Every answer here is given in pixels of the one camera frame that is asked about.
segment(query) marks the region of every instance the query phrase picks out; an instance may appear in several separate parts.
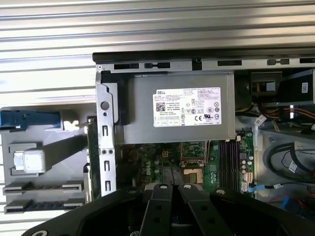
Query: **wire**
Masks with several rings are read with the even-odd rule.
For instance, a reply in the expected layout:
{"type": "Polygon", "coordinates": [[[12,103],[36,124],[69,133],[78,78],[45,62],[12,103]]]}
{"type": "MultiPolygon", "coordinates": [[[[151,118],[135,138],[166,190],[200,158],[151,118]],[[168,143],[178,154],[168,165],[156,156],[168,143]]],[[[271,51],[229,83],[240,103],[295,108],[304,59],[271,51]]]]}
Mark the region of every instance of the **wire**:
{"type": "Polygon", "coordinates": [[[312,186],[307,186],[307,191],[309,192],[309,194],[313,197],[313,198],[315,198],[315,193],[313,193],[312,192],[312,186]]]}
{"type": "Polygon", "coordinates": [[[309,155],[315,155],[315,153],[304,152],[304,151],[300,151],[300,153],[309,154],[309,155]]]}
{"type": "Polygon", "coordinates": [[[250,107],[239,109],[239,110],[237,110],[235,112],[249,112],[249,111],[251,111],[254,108],[254,106],[255,106],[255,104],[252,104],[250,107]]]}
{"type": "Polygon", "coordinates": [[[283,198],[283,197],[285,197],[285,196],[288,196],[288,197],[293,198],[293,199],[296,200],[303,208],[306,208],[306,206],[302,203],[301,200],[296,199],[296,198],[295,198],[294,196],[292,196],[291,194],[282,194],[282,195],[280,195],[280,196],[276,196],[276,197],[272,198],[271,200],[269,200],[269,203],[273,203],[275,200],[278,200],[278,199],[283,198]]]}
{"type": "Polygon", "coordinates": [[[315,178],[313,176],[313,171],[309,170],[308,168],[306,168],[304,165],[302,165],[302,163],[298,160],[296,154],[295,154],[295,149],[294,149],[294,143],[289,143],[289,144],[282,144],[282,145],[278,145],[276,147],[273,147],[269,153],[267,154],[267,158],[266,158],[266,164],[267,164],[267,168],[272,171],[274,174],[282,177],[282,178],[286,178],[288,180],[291,181],[296,181],[296,182],[304,182],[304,183],[315,183],[315,178]],[[303,171],[307,172],[307,173],[312,173],[312,178],[296,178],[296,177],[292,177],[292,176],[288,176],[282,172],[280,172],[279,170],[276,170],[274,168],[274,166],[272,165],[271,162],[271,157],[279,152],[282,151],[289,151],[291,154],[291,158],[294,161],[294,163],[303,171]]]}
{"type": "Polygon", "coordinates": [[[285,156],[286,156],[289,152],[290,152],[290,151],[287,151],[287,152],[283,155],[283,158],[281,159],[281,164],[282,164],[284,167],[288,168],[288,169],[289,169],[289,167],[284,165],[284,159],[285,159],[285,156]]]}

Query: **metal sheet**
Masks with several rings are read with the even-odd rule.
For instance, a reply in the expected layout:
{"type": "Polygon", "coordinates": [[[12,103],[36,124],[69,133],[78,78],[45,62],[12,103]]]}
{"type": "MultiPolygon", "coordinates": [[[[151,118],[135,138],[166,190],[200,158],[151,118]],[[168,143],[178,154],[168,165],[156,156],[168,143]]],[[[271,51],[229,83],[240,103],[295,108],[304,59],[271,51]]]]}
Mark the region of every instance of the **metal sheet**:
{"type": "Polygon", "coordinates": [[[314,14],[310,0],[1,0],[1,103],[95,101],[93,52],[314,44],[314,14]]]}
{"type": "Polygon", "coordinates": [[[225,140],[235,137],[234,75],[185,74],[134,78],[129,85],[129,120],[124,126],[124,144],[225,140]],[[221,89],[220,125],[197,125],[154,128],[152,95],[157,89],[221,89]]]}

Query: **white label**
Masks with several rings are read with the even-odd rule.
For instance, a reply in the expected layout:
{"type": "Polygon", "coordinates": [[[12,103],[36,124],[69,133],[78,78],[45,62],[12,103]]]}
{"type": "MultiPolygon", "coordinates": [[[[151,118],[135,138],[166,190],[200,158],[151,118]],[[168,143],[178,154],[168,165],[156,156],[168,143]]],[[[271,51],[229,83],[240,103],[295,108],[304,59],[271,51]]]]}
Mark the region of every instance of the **white label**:
{"type": "Polygon", "coordinates": [[[302,83],[302,93],[307,93],[309,91],[309,83],[302,83]]]}
{"type": "Polygon", "coordinates": [[[282,188],[282,187],[283,187],[283,185],[282,185],[282,184],[279,184],[279,183],[274,185],[274,188],[275,188],[275,189],[282,188]]]}
{"type": "Polygon", "coordinates": [[[255,120],[255,125],[257,126],[261,126],[265,120],[267,119],[267,117],[265,117],[264,115],[260,115],[256,120],[255,120]]]}
{"type": "Polygon", "coordinates": [[[291,161],[291,164],[289,166],[289,170],[291,170],[293,173],[295,173],[297,168],[297,165],[294,163],[294,161],[291,161]]]}
{"type": "Polygon", "coordinates": [[[157,90],[153,94],[153,117],[154,127],[222,124],[221,89],[157,90]]]}

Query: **rectangular hole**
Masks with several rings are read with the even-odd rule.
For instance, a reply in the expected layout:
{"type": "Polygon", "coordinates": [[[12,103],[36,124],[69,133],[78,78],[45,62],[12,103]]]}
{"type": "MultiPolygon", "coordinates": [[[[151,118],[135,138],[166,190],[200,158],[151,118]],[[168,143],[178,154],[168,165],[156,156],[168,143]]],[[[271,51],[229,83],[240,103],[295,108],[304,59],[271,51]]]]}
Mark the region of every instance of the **rectangular hole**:
{"type": "Polygon", "coordinates": [[[218,66],[242,65],[242,60],[218,60],[218,66]]]}
{"type": "Polygon", "coordinates": [[[139,63],[114,64],[115,70],[139,69],[139,63]]]}
{"type": "Polygon", "coordinates": [[[315,58],[300,58],[301,64],[315,63],[315,58]]]}
{"type": "Polygon", "coordinates": [[[104,170],[105,171],[110,171],[109,161],[104,161],[104,170]]]}
{"type": "Polygon", "coordinates": [[[108,127],[107,127],[107,125],[103,125],[102,129],[103,129],[103,136],[108,136],[108,127]]]}
{"type": "Polygon", "coordinates": [[[105,181],[105,191],[111,191],[110,181],[105,181]]]}

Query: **green circuit board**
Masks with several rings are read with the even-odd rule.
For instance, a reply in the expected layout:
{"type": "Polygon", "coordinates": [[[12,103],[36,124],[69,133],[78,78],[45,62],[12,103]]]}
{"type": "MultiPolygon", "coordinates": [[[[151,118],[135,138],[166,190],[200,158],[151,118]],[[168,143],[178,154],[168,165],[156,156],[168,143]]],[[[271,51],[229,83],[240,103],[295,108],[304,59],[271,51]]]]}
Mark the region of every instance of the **green circuit board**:
{"type": "Polygon", "coordinates": [[[204,189],[212,192],[219,187],[219,146],[218,141],[208,143],[208,164],[204,167],[204,189]]]}
{"type": "Polygon", "coordinates": [[[237,135],[238,140],[230,142],[138,145],[142,186],[162,182],[163,167],[173,166],[180,168],[185,182],[201,184],[207,192],[223,186],[246,193],[254,174],[252,132],[242,131],[237,135]]]}
{"type": "Polygon", "coordinates": [[[162,168],[179,166],[180,153],[179,143],[144,144],[138,147],[142,186],[152,182],[162,182],[162,168]]]}
{"type": "Polygon", "coordinates": [[[240,132],[239,159],[240,159],[240,190],[247,192],[249,185],[254,181],[254,148],[252,132],[240,132]]]}

